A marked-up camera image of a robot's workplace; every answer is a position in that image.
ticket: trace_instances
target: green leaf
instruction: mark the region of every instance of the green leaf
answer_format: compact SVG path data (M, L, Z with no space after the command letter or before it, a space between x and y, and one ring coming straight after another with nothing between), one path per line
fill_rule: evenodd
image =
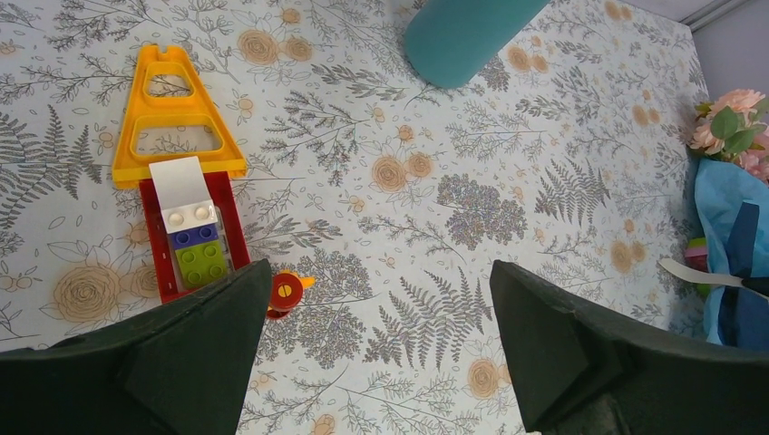
M726 140L725 152L739 154L753 145L753 138L755 138L755 131L753 130L738 131Z
M758 121L762 119L766 113L769 113L769 98L764 98L757 102L755 106L753 106L753 110L755 110L756 113L750 116L750 120Z
M731 107L724 107L713 118L713 123L710 124L710 131L718 139L727 140L737 132L739 127L739 120L737 114Z

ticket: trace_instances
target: teal cylinder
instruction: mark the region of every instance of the teal cylinder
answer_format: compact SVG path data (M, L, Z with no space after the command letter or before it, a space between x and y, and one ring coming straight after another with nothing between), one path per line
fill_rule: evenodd
M406 28L406 57L427 82L464 86L549 0L430 0Z

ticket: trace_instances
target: toy block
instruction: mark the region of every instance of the toy block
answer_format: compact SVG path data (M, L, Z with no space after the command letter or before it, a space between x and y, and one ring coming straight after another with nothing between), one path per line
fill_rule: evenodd
M181 280L188 289L203 287L223 277L227 264L218 240L177 250Z
M150 172L166 233L218 221L197 157L152 163Z
M148 82L160 74L178 75L189 85L190 95L184 97L156 97L148 92ZM218 150L195 151L179 154L141 155L137 143L141 131L157 127L205 125L219 139ZM195 72L187 53L181 47L169 46L165 53L157 45L146 45L139 50L136 71L123 117L122 133L115 160L112 179L118 189L132 189L151 174L151 163L198 156L203 172L227 172L230 177L246 175L246 160L235 140L219 116L216 105Z
M246 239L243 237L243 229L240 226L238 208L235 198L232 196L232 187L229 184L229 176L224 172L204 174L206 186L213 199L214 205L219 209L220 221L227 237L229 256L232 265L237 270L251 262L248 256ZM141 203L144 206L144 218L147 220L147 229L150 233L150 245L152 259L158 274L158 288L160 289L161 302L167 304L175 299L191 293L191 290L179 288L176 282L172 256L169 249L169 237L163 227L161 206L158 203L157 192L152 179L143 179L139 183Z
M287 316L302 300L305 289L315 283L315 278L299 277L290 270L281 270L272 277L272 295L269 297L267 317L277 320Z
M208 224L173 233L170 235L170 243L174 249L183 249L185 247L194 247L201 243L208 243L218 238L216 224Z

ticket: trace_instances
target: orange toy piece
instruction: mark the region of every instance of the orange toy piece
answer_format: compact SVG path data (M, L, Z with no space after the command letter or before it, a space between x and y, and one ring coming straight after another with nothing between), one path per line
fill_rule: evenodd
M287 316L302 300L305 289L315 283L310 276L300 278L295 272L281 270L272 277L272 295L269 298L267 318L277 320Z
M178 75L184 79L190 87L190 95L151 96L148 92L150 79L160 74ZM209 127L219 139L221 147L209 151L146 156L137 152L139 133L142 130L190 125ZM169 46L168 51L162 53L159 46L146 45L139 50L120 142L112 164L115 186L118 189L137 188L140 180L151 177L150 163L190 156L198 156L204 173L227 172L231 178L246 175L246 160L203 88L187 53L176 46Z

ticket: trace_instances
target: blue bag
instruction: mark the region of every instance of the blue bag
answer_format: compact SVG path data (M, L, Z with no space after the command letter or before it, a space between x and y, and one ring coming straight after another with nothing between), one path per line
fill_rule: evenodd
M695 202L710 272L769 276L769 188L734 164L703 159ZM703 325L710 343L769 351L769 303L751 291L714 289Z

